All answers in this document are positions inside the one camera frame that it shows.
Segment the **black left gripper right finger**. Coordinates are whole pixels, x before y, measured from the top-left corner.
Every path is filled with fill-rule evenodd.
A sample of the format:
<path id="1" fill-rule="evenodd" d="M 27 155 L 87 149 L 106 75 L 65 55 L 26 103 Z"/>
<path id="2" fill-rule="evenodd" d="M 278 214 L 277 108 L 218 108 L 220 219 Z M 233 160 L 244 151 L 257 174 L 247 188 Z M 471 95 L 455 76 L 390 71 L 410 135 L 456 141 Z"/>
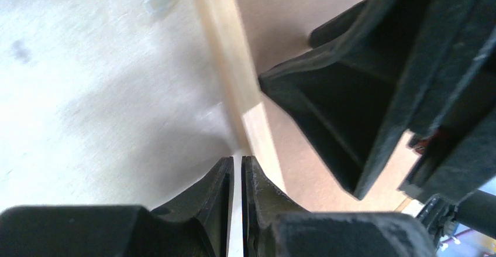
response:
<path id="1" fill-rule="evenodd" d="M 436 256 L 425 227 L 398 212 L 310 212 L 242 157 L 245 256 Z"/>

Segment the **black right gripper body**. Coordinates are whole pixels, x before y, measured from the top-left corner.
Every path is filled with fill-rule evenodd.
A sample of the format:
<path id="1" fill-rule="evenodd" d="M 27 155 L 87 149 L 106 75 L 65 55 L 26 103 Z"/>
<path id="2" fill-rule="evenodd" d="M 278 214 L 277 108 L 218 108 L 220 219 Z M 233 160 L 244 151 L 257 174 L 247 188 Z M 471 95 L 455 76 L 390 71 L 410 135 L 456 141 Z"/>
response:
<path id="1" fill-rule="evenodd" d="M 495 0 L 363 0 L 259 75 L 344 191 L 363 199 L 405 131 L 401 190 L 451 203 L 495 177 Z"/>

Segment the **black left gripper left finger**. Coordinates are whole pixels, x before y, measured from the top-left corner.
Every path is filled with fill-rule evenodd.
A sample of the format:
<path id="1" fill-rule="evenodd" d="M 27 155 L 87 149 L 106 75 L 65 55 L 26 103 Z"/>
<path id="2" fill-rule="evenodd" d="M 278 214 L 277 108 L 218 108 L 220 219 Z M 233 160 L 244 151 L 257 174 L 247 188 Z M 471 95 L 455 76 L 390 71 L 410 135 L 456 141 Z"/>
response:
<path id="1" fill-rule="evenodd" d="M 225 256 L 233 158 L 165 204 L 37 205 L 1 214 L 2 256 Z"/>

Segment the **wooden picture frame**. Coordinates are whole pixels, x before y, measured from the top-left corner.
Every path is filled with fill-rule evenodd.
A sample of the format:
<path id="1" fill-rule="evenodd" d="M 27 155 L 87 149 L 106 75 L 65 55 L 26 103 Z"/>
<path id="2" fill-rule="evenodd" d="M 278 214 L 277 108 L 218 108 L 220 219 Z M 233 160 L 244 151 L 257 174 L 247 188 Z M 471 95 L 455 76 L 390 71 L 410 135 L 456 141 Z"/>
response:
<path id="1" fill-rule="evenodd" d="M 363 198 L 384 168 L 404 124 L 393 123 L 394 86 L 368 46 L 398 0 L 366 0 L 337 38 L 257 76 L 236 0 L 195 0 L 236 133 L 247 156 L 282 190 L 283 178 L 261 100 L 293 117 L 345 191 Z"/>

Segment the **brown frame backing board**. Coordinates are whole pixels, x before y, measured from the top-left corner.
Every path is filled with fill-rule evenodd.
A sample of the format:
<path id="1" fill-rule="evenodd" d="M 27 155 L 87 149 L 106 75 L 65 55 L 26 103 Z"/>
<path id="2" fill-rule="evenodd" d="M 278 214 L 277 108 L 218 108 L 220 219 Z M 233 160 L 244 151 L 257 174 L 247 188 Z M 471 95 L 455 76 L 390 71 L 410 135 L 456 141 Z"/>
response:
<path id="1" fill-rule="evenodd" d="M 361 0 L 237 0 L 256 70 L 262 73 L 308 48 L 309 33 Z M 363 200 L 338 185 L 292 119 L 263 98 L 288 195 L 310 211 L 399 211 L 421 205 L 398 191 L 417 159 L 403 134 L 386 168 Z"/>

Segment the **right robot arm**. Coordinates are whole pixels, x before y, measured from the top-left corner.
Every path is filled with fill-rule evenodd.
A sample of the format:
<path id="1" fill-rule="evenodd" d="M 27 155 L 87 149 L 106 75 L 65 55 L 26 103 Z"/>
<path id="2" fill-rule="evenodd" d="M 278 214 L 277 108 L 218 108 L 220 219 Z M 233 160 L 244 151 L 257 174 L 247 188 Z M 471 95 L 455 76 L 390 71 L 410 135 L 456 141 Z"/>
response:
<path id="1" fill-rule="evenodd" d="M 400 190 L 434 243 L 457 223 L 495 237 L 495 0 L 363 0 L 309 46 L 259 84 L 340 186 L 364 198 L 411 131 Z"/>

